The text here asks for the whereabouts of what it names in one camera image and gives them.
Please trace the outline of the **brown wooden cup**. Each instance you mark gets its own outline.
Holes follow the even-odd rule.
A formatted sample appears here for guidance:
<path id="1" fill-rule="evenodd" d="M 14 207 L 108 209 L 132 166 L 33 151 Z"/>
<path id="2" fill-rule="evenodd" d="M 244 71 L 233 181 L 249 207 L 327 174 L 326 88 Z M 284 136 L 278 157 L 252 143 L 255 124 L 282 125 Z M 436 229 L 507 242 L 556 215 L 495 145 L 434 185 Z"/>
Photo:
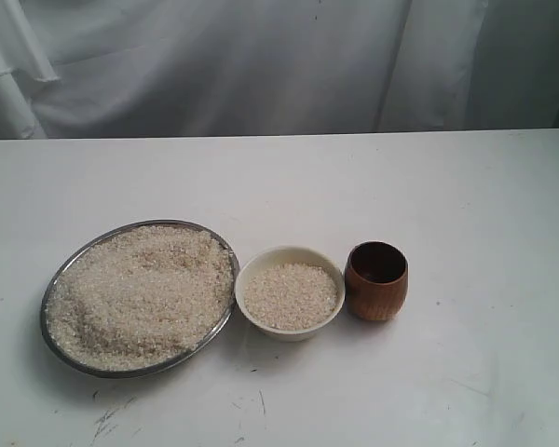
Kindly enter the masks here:
<path id="1" fill-rule="evenodd" d="M 408 273 L 407 259 L 388 243 L 368 241 L 356 246 L 344 272 L 348 311 L 366 321 L 394 318 L 407 295 Z"/>

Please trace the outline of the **small white ceramic bowl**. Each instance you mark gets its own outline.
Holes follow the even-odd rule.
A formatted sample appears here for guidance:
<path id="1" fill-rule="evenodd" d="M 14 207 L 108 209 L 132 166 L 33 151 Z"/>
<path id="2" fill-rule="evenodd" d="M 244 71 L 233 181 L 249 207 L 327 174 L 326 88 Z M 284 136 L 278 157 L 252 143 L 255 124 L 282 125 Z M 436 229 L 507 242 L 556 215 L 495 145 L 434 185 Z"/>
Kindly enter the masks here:
<path id="1" fill-rule="evenodd" d="M 266 326 L 249 313 L 244 304 L 246 285 L 258 273 L 269 267 L 281 264 L 307 264 L 318 266 L 330 275 L 337 288 L 337 305 L 327 319 L 309 329 L 283 331 Z M 305 247 L 282 246 L 259 253 L 241 267 L 234 285 L 234 292 L 241 313 L 258 330 L 282 342 L 299 342 L 314 336 L 316 332 L 328 325 L 336 317 L 345 302 L 346 287 L 340 269 L 323 254 Z"/>

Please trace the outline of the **pile of uncooked white rice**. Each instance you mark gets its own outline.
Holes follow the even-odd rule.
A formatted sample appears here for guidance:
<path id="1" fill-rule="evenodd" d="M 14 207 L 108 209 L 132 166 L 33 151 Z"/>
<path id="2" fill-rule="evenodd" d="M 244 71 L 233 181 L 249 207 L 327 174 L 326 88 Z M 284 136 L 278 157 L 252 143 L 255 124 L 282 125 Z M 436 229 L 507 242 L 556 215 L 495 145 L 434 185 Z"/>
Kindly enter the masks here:
<path id="1" fill-rule="evenodd" d="M 268 327 L 300 331 L 332 314 L 337 305 L 337 288 L 330 275 L 318 266 L 275 265 L 248 282 L 244 304 L 255 319 Z"/>

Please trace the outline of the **white rice grains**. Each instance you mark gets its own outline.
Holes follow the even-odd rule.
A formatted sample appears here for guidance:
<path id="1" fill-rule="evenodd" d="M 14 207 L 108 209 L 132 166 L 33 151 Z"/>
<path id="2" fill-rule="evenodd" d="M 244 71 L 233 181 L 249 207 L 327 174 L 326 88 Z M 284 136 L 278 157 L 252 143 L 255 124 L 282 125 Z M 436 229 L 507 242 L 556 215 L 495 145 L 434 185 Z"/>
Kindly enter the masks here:
<path id="1" fill-rule="evenodd" d="M 90 249 L 48 301 L 74 359 L 111 371 L 194 348 L 229 303 L 229 251 L 201 230 L 143 227 Z"/>

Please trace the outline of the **metal plate of rice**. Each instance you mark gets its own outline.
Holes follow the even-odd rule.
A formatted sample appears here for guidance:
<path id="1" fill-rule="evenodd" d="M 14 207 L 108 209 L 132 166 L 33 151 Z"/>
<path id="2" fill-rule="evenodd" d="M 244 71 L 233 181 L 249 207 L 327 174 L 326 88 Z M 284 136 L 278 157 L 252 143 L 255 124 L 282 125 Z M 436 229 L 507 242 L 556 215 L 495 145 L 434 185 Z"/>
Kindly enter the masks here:
<path id="1" fill-rule="evenodd" d="M 87 363 L 82 362 L 81 360 L 78 359 L 74 359 L 72 355 L 67 354 L 64 351 L 63 347 L 58 346 L 55 336 L 50 332 L 50 329 L 48 327 L 48 301 L 50 298 L 55 296 L 55 291 L 62 275 L 66 271 L 68 271 L 77 261 L 79 261 L 81 256 L 86 254 L 90 249 L 97 247 L 105 242 L 109 242 L 114 237 L 127 234 L 131 230 L 137 228 L 155 227 L 155 226 L 166 226 L 166 227 L 172 227 L 177 229 L 183 228 L 183 229 L 205 231 L 212 238 L 214 238 L 221 245 L 223 249 L 229 251 L 230 270 L 232 274 L 232 282 L 230 288 L 231 293 L 230 293 L 229 303 L 224 306 L 224 310 L 221 317 L 219 317 L 215 321 L 215 324 L 212 326 L 212 328 L 209 329 L 201 337 L 201 339 L 197 342 L 197 345 L 194 348 L 184 349 L 181 352 L 174 354 L 169 359 L 158 361 L 142 368 L 126 369 L 123 371 L 111 371 L 111 370 L 106 370 L 104 368 L 88 366 Z M 99 378 L 107 378 L 107 379 L 138 378 L 138 377 L 145 377 L 147 375 L 151 375 L 154 373 L 161 373 L 169 368 L 173 368 L 176 365 L 181 364 L 182 362 L 187 361 L 188 359 L 194 357 L 200 350 L 202 350 L 208 343 L 210 343 L 224 328 L 224 326 L 229 321 L 233 311 L 237 306 L 236 296 L 233 290 L 238 277 L 238 273 L 239 273 L 239 260 L 234 250 L 221 236 L 219 236 L 214 231 L 212 231 L 211 229 L 205 226 L 199 225 L 197 223 L 185 222 L 180 220 L 170 220 L 170 219 L 148 220 L 148 221 L 142 221 L 137 223 L 125 224 L 123 226 L 110 230 L 102 235 L 99 235 L 98 237 L 93 238 L 90 242 L 86 243 L 84 246 L 78 249 L 74 254 L 72 254 L 60 266 L 60 268 L 57 270 L 55 275 L 48 283 L 48 286 L 46 288 L 46 291 L 42 299 L 40 312 L 39 312 L 41 334 L 47 347 L 57 358 L 59 358 L 67 365 L 71 366 L 72 368 L 82 373 L 86 373 Z"/>

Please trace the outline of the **white backdrop curtain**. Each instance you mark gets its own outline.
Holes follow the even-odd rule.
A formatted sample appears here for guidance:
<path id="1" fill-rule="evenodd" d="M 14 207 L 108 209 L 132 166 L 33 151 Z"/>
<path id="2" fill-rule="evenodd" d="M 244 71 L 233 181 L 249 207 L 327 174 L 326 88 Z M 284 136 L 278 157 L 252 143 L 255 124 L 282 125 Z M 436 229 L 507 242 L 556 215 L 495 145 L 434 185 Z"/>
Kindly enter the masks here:
<path id="1" fill-rule="evenodd" d="M 559 1 L 0 1 L 0 139 L 559 127 Z"/>

